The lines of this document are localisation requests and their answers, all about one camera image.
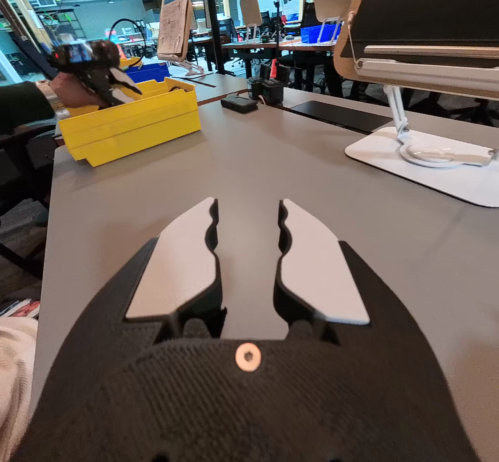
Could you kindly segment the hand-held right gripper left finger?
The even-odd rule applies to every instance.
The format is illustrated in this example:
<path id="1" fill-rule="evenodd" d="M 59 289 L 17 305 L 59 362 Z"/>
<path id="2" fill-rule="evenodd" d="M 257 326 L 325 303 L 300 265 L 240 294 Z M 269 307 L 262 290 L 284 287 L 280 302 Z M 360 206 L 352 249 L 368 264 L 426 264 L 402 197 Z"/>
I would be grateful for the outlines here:
<path id="1" fill-rule="evenodd" d="M 156 239 L 125 312 L 128 322 L 165 322 L 171 336 L 200 319 L 219 338 L 222 307 L 218 200 L 207 197 L 168 224 Z"/>

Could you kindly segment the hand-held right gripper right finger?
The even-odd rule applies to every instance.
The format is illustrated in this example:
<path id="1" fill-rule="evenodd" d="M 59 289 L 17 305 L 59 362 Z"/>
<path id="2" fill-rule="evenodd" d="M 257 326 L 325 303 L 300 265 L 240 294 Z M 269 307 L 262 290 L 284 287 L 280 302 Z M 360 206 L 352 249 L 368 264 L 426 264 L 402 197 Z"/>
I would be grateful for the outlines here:
<path id="1" fill-rule="evenodd" d="M 288 328 L 300 321 L 370 325 L 338 237 L 288 198 L 279 202 L 278 227 L 273 307 Z"/>

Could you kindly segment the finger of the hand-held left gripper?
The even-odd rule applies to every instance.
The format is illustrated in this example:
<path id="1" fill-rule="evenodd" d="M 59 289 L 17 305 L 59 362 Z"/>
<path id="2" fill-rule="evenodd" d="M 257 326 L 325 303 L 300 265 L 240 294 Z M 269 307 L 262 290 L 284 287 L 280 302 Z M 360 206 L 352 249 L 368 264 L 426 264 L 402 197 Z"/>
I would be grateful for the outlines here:
<path id="1" fill-rule="evenodd" d="M 121 88 L 125 88 L 124 86 L 110 85 L 110 73 L 83 73 L 83 83 L 95 92 L 108 108 L 135 101 L 134 98 L 121 90 Z"/>
<path id="2" fill-rule="evenodd" d="M 134 91 L 136 94 L 142 95 L 142 91 L 135 82 L 119 67 L 110 67 L 110 85 L 124 86 L 125 88 Z"/>

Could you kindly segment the person's left hand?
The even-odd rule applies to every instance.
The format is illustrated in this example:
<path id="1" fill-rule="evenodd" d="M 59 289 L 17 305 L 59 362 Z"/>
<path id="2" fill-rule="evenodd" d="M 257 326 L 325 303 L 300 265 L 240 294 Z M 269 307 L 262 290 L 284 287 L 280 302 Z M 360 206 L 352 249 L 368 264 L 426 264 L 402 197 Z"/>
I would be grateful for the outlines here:
<path id="1" fill-rule="evenodd" d="M 101 107 L 103 104 L 100 97 L 87 88 L 74 74 L 60 72 L 49 82 L 49 86 L 67 109 Z"/>

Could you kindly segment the blue plastic bin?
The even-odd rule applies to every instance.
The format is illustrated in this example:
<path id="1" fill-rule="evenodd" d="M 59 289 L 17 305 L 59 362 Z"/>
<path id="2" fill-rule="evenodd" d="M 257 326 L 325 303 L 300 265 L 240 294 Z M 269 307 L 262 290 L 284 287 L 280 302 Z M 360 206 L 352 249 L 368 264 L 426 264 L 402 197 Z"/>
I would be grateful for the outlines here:
<path id="1" fill-rule="evenodd" d="M 170 77 L 169 69 L 166 63 L 143 64 L 141 66 L 129 67 L 127 76 L 135 83 L 140 84 L 146 81 L 154 80 L 158 83 Z"/>

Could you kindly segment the black vertical pole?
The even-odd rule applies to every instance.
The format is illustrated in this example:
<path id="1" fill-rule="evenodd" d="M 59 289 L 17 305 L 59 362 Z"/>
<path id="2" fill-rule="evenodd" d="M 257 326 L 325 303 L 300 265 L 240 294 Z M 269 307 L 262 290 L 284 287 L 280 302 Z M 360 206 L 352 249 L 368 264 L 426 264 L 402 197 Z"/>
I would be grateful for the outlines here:
<path id="1" fill-rule="evenodd" d="M 215 57 L 215 64 L 216 64 L 217 73 L 219 73 L 221 75 L 228 74 L 232 77 L 235 77 L 235 74 L 233 72 L 226 71 L 226 69 L 225 69 L 225 62 L 223 59 L 222 48 L 221 48 L 221 35 L 220 35 L 219 20 L 218 20 L 217 14 L 216 14 L 215 0 L 207 0 L 207 3 L 208 3 L 208 12 L 209 12 L 209 18 L 210 18 L 210 24 L 211 24 L 212 42 L 213 42 L 214 57 Z"/>

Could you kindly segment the black office chair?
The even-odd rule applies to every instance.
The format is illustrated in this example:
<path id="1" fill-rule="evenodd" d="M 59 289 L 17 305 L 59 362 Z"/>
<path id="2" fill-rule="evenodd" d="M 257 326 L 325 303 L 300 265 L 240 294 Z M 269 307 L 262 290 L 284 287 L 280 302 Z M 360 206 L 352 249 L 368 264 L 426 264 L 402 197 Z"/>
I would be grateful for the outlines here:
<path id="1" fill-rule="evenodd" d="M 1 216 L 30 199 L 49 210 L 55 122 L 21 126 L 1 135 Z"/>

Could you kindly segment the black rectangular box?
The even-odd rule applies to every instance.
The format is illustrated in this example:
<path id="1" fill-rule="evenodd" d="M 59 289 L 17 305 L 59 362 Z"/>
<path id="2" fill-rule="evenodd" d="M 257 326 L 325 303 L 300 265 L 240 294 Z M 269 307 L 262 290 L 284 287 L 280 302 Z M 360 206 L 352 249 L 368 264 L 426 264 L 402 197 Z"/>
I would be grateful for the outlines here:
<path id="1" fill-rule="evenodd" d="M 229 95 L 220 100 L 221 106 L 238 114 L 249 114 L 258 109 L 258 102 L 239 95 Z"/>

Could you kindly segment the black charger device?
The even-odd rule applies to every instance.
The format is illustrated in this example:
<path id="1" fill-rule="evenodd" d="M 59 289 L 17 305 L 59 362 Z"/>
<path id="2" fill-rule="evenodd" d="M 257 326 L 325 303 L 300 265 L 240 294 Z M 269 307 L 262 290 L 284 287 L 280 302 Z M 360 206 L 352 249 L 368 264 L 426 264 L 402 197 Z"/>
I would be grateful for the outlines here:
<path id="1" fill-rule="evenodd" d="M 259 74 L 246 79 L 250 99 L 266 105 L 281 106 L 284 101 L 284 88 L 290 83 L 290 67 L 277 59 L 260 65 Z"/>

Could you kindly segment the long wooden office desk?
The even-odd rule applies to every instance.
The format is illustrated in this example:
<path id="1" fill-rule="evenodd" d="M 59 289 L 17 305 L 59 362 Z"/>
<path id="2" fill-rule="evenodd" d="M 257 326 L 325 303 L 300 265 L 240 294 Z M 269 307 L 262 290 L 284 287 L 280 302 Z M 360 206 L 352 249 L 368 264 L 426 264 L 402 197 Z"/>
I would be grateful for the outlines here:
<path id="1" fill-rule="evenodd" d="M 221 48 L 223 50 L 243 53 L 256 53 L 260 50 L 263 50 L 265 53 L 276 53 L 277 49 L 279 49 L 279 51 L 289 52 L 329 52 L 334 50 L 335 45 L 336 41 L 323 43 L 304 43 L 301 41 L 301 37 L 297 37 L 292 38 L 291 40 L 281 41 L 279 42 L 279 45 L 277 45 L 276 41 L 241 41 L 222 44 Z"/>

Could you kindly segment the colourful magazine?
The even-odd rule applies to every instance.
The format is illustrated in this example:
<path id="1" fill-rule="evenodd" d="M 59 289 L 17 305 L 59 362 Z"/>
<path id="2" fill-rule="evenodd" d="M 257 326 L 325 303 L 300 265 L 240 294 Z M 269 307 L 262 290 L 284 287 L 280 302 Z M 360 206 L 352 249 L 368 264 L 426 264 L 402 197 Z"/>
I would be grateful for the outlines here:
<path id="1" fill-rule="evenodd" d="M 1 302 L 1 317 L 26 317 L 38 320 L 40 314 L 40 300 L 10 299 Z"/>

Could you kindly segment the black flat pad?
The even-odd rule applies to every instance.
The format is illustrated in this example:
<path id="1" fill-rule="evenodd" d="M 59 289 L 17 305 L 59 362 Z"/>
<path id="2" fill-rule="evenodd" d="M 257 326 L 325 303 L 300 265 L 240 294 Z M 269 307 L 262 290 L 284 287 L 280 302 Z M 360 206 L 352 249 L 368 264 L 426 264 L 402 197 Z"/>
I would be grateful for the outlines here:
<path id="1" fill-rule="evenodd" d="M 371 134 L 392 123 L 391 117 L 349 109 L 319 101 L 300 103 L 289 111 L 316 121 L 345 128 L 359 134 Z"/>

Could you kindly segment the person's cream trousers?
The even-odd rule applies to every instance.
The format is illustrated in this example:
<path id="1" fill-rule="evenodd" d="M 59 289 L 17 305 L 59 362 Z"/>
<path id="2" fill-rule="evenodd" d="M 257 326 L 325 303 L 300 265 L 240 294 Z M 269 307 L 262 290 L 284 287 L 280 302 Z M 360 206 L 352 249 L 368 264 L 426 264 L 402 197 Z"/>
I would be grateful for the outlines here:
<path id="1" fill-rule="evenodd" d="M 1 317 L 1 461 L 9 461 L 27 431 L 38 321 Z"/>

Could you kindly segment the blue storage crate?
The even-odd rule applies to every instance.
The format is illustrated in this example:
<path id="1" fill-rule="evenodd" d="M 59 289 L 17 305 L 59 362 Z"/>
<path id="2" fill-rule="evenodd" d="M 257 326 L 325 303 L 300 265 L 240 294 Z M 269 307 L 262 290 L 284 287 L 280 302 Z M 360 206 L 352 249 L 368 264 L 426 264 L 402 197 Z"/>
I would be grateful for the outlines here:
<path id="1" fill-rule="evenodd" d="M 301 42 L 303 44 L 335 43 L 340 35 L 341 28 L 341 22 L 325 23 L 301 28 Z"/>

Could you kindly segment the white tablet stand with board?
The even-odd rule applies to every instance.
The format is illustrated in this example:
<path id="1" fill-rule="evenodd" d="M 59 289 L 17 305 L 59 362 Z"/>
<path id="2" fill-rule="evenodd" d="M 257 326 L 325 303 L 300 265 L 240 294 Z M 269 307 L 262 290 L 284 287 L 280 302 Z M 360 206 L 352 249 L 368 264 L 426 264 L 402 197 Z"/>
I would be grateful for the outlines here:
<path id="1" fill-rule="evenodd" d="M 498 0 L 353 0 L 343 21 L 335 68 L 382 84 L 393 119 L 346 147 L 346 156 L 497 209 L 498 147 L 411 128 L 401 88 L 498 101 Z"/>

